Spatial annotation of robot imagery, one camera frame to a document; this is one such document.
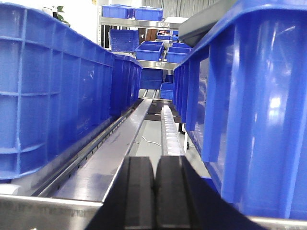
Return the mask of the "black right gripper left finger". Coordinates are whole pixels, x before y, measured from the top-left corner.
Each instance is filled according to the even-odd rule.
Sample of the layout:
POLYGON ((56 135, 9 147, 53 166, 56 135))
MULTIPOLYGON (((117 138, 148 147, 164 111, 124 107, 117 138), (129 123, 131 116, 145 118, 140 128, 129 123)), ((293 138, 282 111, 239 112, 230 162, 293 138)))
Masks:
POLYGON ((125 157, 87 230, 154 230, 154 173, 149 157, 125 157))

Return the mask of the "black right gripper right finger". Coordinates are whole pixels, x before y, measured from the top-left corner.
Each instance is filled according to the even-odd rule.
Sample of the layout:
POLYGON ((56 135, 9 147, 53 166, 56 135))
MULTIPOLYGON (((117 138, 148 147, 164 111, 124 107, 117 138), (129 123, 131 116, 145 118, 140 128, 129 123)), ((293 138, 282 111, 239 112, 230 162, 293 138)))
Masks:
POLYGON ((162 156, 156 179, 159 230, 261 230, 225 202, 184 156, 162 156))

